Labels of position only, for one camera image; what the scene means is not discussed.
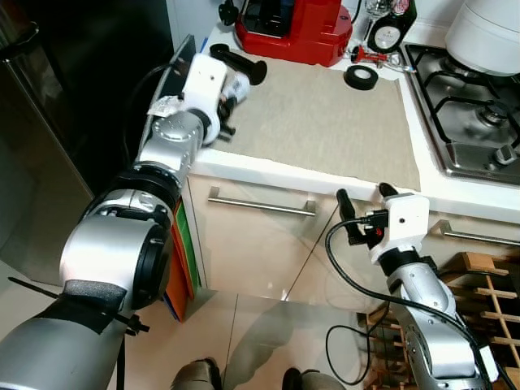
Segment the beige cabinet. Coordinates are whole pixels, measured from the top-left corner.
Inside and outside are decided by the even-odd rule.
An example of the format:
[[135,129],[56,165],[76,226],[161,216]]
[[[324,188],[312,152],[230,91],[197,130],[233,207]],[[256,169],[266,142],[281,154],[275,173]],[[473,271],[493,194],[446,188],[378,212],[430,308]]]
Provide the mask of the beige cabinet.
[[[354,201],[354,207],[360,215],[361,211],[378,208],[364,201]],[[461,217],[460,215],[430,213],[429,232],[422,241],[422,256],[430,255],[438,267],[442,267],[453,255],[459,252],[479,252],[495,255],[520,254],[518,248],[507,245],[492,245],[461,238],[443,236],[439,229],[439,221],[449,221],[454,231],[495,238],[520,239],[520,226],[511,223],[499,223],[486,219]],[[334,224],[340,222],[336,212],[328,224],[326,232]],[[348,286],[332,268],[324,248],[325,233],[320,237],[309,260],[305,263],[301,274],[288,294],[289,301],[299,301],[315,305],[330,305],[341,309],[371,311],[380,303]],[[360,285],[380,293],[388,293],[386,277],[378,266],[372,266],[365,245],[349,246],[346,233],[339,231],[331,242],[336,260],[344,270]]]
[[205,285],[259,297],[286,298],[336,208],[285,188],[199,175],[188,185]]

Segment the black refrigerator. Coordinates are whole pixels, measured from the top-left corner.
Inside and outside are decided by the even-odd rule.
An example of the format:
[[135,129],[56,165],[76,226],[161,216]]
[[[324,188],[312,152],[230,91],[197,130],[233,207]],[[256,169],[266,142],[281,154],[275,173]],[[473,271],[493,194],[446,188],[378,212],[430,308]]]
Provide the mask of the black refrigerator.
[[124,167],[123,131],[137,150],[158,79],[128,97],[172,55],[166,0],[0,0],[0,261],[59,283],[67,236]]

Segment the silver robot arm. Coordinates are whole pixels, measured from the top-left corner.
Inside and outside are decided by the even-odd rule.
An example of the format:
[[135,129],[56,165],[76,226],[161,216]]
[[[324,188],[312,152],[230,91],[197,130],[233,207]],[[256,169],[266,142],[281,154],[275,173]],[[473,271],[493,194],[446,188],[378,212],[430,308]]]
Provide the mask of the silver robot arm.
[[0,388],[104,389],[135,310],[165,291],[173,210],[203,144],[219,134],[224,63],[193,58],[177,112],[144,134],[132,167],[86,210],[60,262],[63,291],[0,342]]
[[[466,328],[458,316],[455,298],[433,271],[431,258],[420,258],[421,241],[427,234],[429,201],[412,193],[398,194],[381,184],[383,209],[367,214],[365,234],[357,225],[347,226],[351,245],[367,244],[370,260],[380,265],[388,277],[390,293],[397,298],[438,310]],[[355,218],[344,190],[337,194],[341,218]],[[475,363],[470,342],[445,320],[424,310],[392,303],[391,308],[403,330],[406,352],[420,389],[485,389],[485,376],[498,379],[498,370],[489,347],[479,350],[484,367]]]

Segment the stove knob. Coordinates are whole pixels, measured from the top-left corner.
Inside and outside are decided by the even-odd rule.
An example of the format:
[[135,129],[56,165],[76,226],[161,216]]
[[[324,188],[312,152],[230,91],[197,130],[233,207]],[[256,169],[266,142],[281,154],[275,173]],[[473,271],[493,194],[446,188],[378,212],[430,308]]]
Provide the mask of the stove knob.
[[518,160],[517,152],[514,151],[511,145],[504,145],[495,150],[494,156],[495,160],[502,165],[509,165]]

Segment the kitchen counter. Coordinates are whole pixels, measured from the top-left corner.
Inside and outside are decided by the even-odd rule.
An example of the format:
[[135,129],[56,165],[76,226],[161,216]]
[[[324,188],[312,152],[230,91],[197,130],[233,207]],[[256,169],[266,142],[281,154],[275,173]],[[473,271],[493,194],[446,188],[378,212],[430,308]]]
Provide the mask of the kitchen counter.
[[[218,24],[206,43],[204,53],[208,53],[210,46],[214,43],[225,43],[232,49],[238,49],[232,31],[232,28],[225,28]],[[407,41],[442,46],[444,34],[445,30],[442,28],[416,24],[407,35]],[[350,64],[349,59],[344,59],[331,69],[344,70]],[[437,167],[436,157],[432,150],[433,145],[430,143],[422,114],[416,106],[414,91],[411,89],[407,77],[388,68],[373,68],[378,72],[379,77],[399,81],[415,162],[420,175],[420,193],[430,199],[431,210],[520,223],[520,188],[504,184],[477,183],[443,175]],[[206,148],[199,153],[191,172],[330,195],[335,194],[339,188],[345,188],[353,199],[373,202],[380,199],[376,183],[353,177],[328,175],[271,160],[230,154],[211,148]],[[407,188],[399,188],[399,190],[411,192]]]

